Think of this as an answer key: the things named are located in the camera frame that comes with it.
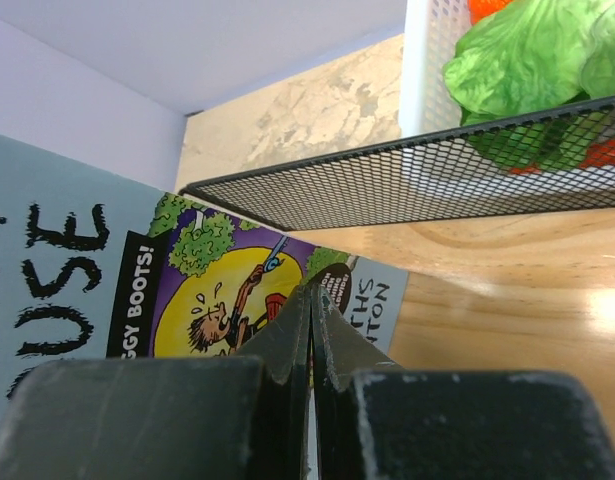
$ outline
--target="light blue book cover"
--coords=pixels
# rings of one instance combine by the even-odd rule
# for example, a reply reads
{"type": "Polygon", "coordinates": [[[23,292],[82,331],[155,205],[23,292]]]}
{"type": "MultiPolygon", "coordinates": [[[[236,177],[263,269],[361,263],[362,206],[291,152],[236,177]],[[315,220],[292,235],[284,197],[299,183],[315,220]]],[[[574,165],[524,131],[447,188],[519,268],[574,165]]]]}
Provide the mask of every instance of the light blue book cover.
{"type": "Polygon", "coordinates": [[[387,350],[407,272],[0,136],[0,418],[49,360],[228,355],[308,281],[387,350]]]}

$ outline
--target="book cover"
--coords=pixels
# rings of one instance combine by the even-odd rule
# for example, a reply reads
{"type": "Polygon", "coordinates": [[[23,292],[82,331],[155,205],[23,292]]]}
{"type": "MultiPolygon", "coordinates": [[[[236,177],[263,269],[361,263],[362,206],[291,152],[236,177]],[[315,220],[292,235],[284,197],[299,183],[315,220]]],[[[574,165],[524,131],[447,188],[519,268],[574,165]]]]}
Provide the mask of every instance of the book cover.
{"type": "Polygon", "coordinates": [[[228,355],[308,281],[388,348],[407,272],[0,136],[0,418],[45,361],[228,355]]]}

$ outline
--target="green tree illustration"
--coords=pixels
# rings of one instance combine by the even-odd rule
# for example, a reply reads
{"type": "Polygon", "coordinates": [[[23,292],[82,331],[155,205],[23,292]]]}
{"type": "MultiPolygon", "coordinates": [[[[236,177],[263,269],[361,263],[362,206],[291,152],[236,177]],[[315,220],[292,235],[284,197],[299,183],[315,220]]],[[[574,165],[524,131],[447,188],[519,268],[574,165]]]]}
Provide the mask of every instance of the green tree illustration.
{"type": "Polygon", "coordinates": [[[314,253],[307,258],[307,275],[303,279],[303,283],[309,282],[325,267],[334,263],[345,263],[348,258],[348,253],[331,248],[316,247],[314,253]]]}
{"type": "Polygon", "coordinates": [[[156,204],[154,219],[149,226],[148,235],[156,237],[163,232],[176,228],[178,216],[190,208],[204,211],[207,207],[179,195],[165,193],[156,204]]]}
{"type": "Polygon", "coordinates": [[[243,232],[246,232],[247,230],[253,230],[254,228],[260,228],[261,226],[257,223],[250,222],[249,220],[242,219],[238,224],[238,227],[243,232]]]}
{"type": "Polygon", "coordinates": [[[169,254],[169,265],[188,277],[198,277],[234,246],[233,233],[234,224],[224,213],[205,217],[200,226],[191,223],[181,230],[169,254]]]}

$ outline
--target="black mesh basket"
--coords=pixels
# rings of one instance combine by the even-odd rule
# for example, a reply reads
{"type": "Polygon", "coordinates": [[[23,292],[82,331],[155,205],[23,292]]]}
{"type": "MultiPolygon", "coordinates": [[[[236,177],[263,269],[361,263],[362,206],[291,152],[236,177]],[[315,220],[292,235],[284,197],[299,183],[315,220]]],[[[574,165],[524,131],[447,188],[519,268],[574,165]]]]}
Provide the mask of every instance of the black mesh basket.
{"type": "Polygon", "coordinates": [[[615,207],[615,97],[181,190],[281,230],[615,207]]]}

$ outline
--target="artificial lettuce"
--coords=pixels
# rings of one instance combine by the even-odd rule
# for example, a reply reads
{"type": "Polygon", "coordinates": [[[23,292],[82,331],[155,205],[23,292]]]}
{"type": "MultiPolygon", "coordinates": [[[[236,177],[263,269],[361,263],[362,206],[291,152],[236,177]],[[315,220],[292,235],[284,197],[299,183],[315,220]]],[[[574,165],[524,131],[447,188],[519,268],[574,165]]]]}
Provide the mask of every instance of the artificial lettuce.
{"type": "Polygon", "coordinates": [[[615,95],[615,3],[594,23],[593,51],[580,73],[580,84],[591,98],[615,95]]]}
{"type": "MultiPolygon", "coordinates": [[[[514,0],[460,39],[444,77],[461,125],[615,94],[615,0],[514,0]]],[[[564,119],[469,141],[503,168],[571,169],[602,124],[584,127],[564,119]]]]}

